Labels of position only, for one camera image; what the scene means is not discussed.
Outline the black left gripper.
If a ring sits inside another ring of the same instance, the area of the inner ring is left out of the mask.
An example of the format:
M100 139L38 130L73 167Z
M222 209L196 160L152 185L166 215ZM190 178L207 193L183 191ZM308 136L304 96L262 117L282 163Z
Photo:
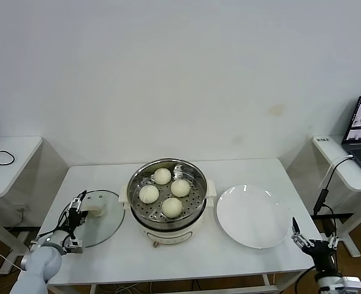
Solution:
M87 214L85 214L84 211L80 211L82 201L86 197L86 194L87 191L84 190L72 200L72 208L69 210L67 221L67 232L71 238L75 238L75 229L86 222Z

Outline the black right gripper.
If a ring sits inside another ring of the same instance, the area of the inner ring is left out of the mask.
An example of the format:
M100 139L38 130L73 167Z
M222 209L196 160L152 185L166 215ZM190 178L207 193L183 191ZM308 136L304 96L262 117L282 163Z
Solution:
M302 249L303 253L309 255L314 262L316 271L335 271L336 264L333 256L339 243L339 237L332 233L326 241L309 240L302 235L295 217L292 218L293 242Z

